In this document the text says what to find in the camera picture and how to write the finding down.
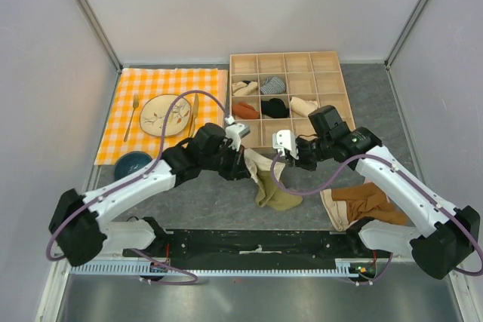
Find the olive green white-band underwear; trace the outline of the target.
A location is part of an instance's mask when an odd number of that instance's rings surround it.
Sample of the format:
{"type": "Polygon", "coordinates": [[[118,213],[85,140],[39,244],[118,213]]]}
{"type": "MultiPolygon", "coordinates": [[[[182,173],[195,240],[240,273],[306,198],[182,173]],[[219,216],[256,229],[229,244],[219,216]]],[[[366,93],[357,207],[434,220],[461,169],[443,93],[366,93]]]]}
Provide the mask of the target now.
{"type": "Polygon", "coordinates": [[[259,188],[255,197],[259,207],[271,207],[273,210],[285,211],[302,203],[303,198],[301,196],[281,190],[273,181],[272,159],[262,156],[253,149],[245,149],[244,158],[251,178],[259,188]]]}

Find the rolled grey striped underwear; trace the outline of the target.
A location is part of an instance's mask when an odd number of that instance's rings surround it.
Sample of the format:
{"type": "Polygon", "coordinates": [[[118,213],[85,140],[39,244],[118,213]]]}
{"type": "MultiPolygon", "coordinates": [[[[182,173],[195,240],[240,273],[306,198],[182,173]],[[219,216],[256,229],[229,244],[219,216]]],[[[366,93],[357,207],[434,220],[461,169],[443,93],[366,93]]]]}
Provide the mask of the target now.
{"type": "Polygon", "coordinates": [[[260,93],[262,95],[283,94],[285,91],[285,82],[278,76],[266,78],[260,86],[260,93]]]}

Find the rolled beige black underwear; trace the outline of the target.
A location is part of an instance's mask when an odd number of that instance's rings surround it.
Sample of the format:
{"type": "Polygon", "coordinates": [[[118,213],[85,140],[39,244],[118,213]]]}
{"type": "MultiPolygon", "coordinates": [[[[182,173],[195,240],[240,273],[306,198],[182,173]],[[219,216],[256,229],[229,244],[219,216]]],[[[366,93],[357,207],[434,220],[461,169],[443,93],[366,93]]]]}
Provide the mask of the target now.
{"type": "Polygon", "coordinates": [[[244,97],[255,94],[258,90],[257,81],[238,81],[232,83],[232,95],[234,97],[244,97]]]}

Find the gold fork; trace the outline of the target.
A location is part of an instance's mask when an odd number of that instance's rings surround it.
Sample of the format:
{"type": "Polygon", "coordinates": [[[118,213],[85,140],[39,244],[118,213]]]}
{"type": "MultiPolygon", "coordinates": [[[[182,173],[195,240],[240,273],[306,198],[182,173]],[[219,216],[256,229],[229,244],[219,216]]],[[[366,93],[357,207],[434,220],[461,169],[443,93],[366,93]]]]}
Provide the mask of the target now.
{"type": "Polygon", "coordinates": [[[129,133],[130,133],[130,130],[131,130],[131,125],[132,125],[133,118],[134,118],[134,113],[135,113],[136,109],[139,107],[139,104],[140,104],[140,96],[139,96],[139,94],[135,94],[134,97],[133,97],[133,101],[132,101],[131,116],[130,116],[128,126],[127,126],[127,129],[125,131],[124,138],[123,138],[123,141],[125,143],[128,141],[129,133]]]}

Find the blue ceramic bowl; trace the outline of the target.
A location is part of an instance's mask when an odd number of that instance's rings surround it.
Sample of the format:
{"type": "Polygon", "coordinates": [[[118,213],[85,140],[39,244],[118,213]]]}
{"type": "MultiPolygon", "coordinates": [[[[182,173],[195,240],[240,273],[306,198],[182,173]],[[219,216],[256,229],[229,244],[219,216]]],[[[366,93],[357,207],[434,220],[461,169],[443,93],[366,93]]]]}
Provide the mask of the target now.
{"type": "Polygon", "coordinates": [[[116,181],[114,190],[122,190],[133,185],[140,178],[141,170],[147,170],[153,158],[145,152],[129,152],[120,157],[114,166],[113,176],[116,181]]]}

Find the rolled rust orange underwear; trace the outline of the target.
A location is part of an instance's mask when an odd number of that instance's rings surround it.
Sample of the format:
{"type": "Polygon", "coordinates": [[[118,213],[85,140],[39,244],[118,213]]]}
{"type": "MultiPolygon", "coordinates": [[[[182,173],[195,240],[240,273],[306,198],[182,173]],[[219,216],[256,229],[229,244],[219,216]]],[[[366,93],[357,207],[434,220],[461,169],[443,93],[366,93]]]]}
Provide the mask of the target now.
{"type": "Polygon", "coordinates": [[[246,102],[234,103],[232,105],[232,114],[244,120],[260,119],[260,112],[246,102]]]}

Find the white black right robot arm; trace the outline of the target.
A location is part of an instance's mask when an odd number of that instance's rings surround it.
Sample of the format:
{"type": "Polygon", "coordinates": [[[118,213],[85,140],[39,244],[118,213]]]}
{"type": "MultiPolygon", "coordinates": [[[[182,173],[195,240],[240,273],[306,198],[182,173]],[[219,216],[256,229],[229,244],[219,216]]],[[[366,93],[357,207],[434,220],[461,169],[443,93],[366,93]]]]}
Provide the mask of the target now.
{"type": "Polygon", "coordinates": [[[272,137],[274,148],[294,166],[306,170],[315,170],[325,160],[350,167],[381,189],[413,223],[402,226],[363,217],[345,240],[351,255],[385,250],[412,258],[430,277],[441,280],[472,253],[482,254],[476,210],[470,206],[460,209],[437,196],[370,130],[350,130],[334,106],[316,109],[309,114],[309,121],[315,131],[311,140],[280,130],[272,137]]]}

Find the brown orange underwear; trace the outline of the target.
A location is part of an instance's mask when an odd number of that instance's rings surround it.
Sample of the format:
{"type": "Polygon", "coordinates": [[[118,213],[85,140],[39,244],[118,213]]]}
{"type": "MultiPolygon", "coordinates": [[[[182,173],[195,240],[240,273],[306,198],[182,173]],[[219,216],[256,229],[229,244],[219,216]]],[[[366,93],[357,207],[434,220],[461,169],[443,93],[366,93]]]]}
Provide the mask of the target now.
{"type": "Polygon", "coordinates": [[[394,225],[408,223],[408,217],[372,182],[340,190],[347,193],[349,215],[354,216],[355,221],[369,217],[394,225]]]}

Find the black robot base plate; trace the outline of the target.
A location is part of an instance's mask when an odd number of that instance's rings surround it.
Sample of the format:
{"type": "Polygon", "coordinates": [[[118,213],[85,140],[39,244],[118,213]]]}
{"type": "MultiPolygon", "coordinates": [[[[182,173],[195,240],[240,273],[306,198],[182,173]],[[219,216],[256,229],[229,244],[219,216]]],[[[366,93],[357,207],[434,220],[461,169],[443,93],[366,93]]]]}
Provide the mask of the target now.
{"type": "Polygon", "coordinates": [[[329,269],[336,259],[387,258],[345,233],[282,230],[174,229],[144,251],[191,270],[329,269]]]}

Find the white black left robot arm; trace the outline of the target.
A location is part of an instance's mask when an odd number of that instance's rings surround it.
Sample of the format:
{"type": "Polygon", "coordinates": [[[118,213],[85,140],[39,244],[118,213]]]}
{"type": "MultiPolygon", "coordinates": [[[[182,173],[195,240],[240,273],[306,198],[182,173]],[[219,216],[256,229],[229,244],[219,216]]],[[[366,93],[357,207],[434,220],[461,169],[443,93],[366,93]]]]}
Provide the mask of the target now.
{"type": "Polygon", "coordinates": [[[194,137],[163,151],[158,160],[100,189],[80,195],[70,189],[60,200],[49,224],[51,244],[56,244],[73,267],[100,254],[138,249],[148,256],[165,250],[165,237],[142,219],[129,224],[115,218],[146,199],[195,179],[203,170],[226,180],[250,176],[244,160],[242,138],[250,129],[242,123],[227,128],[207,123],[194,137]]]}

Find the rolled cream underwear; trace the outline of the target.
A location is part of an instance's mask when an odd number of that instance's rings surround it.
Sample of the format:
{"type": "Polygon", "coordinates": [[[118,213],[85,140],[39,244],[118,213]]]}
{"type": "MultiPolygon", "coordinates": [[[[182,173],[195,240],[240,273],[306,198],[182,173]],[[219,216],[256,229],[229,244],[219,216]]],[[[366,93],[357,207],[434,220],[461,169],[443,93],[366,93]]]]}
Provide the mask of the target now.
{"type": "Polygon", "coordinates": [[[292,97],[290,100],[290,107],[296,114],[307,117],[311,112],[318,108],[316,100],[304,100],[299,97],[292,97]]]}

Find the gold knife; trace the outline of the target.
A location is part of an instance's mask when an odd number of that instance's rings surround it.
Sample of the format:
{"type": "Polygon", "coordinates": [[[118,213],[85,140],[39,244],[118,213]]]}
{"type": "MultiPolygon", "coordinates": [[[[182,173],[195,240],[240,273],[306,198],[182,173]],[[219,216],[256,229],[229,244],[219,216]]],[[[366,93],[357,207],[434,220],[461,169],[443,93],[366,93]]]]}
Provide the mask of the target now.
{"type": "Polygon", "coordinates": [[[199,98],[198,98],[198,94],[196,94],[193,102],[193,106],[192,106],[192,114],[191,114],[191,119],[189,124],[188,137],[192,137],[195,133],[195,121],[198,116],[198,108],[199,108],[199,98]]]}

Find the beige cream underwear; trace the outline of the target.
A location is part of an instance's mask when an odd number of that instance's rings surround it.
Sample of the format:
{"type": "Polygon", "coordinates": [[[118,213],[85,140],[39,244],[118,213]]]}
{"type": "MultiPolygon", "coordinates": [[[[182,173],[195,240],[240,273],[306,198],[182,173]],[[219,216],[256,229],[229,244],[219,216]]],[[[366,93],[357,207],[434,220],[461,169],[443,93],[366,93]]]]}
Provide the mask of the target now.
{"type": "Polygon", "coordinates": [[[344,232],[355,223],[355,217],[349,215],[347,193],[340,189],[325,189],[320,192],[321,202],[337,232],[344,232]]]}

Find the orange white checkered tablecloth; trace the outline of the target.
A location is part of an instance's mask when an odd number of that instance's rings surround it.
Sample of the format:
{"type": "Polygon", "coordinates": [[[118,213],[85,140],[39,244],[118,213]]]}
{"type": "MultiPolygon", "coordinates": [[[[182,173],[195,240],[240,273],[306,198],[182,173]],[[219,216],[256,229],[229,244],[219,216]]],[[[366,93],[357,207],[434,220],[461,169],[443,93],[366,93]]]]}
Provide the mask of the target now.
{"type": "Polygon", "coordinates": [[[221,125],[222,109],[204,95],[187,95],[168,117],[165,114],[174,99],[188,90],[203,90],[225,103],[227,80],[228,72],[221,69],[123,69],[94,163],[113,165],[132,151],[155,158],[164,120],[168,121],[165,148],[208,122],[221,125]]]}

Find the left aluminium frame post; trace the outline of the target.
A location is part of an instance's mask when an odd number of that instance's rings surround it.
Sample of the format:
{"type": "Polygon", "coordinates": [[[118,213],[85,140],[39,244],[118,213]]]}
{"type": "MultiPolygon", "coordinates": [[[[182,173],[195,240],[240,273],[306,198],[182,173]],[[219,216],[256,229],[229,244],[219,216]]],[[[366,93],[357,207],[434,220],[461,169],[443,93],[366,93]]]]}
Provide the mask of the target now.
{"type": "Polygon", "coordinates": [[[90,26],[96,39],[99,41],[110,63],[113,65],[116,72],[120,74],[123,69],[122,62],[118,58],[118,55],[116,54],[100,21],[98,20],[98,17],[94,12],[94,9],[91,7],[90,2],[88,0],[75,0],[75,2],[78,5],[79,9],[81,10],[82,14],[84,15],[85,19],[87,20],[88,25],[90,26]]]}

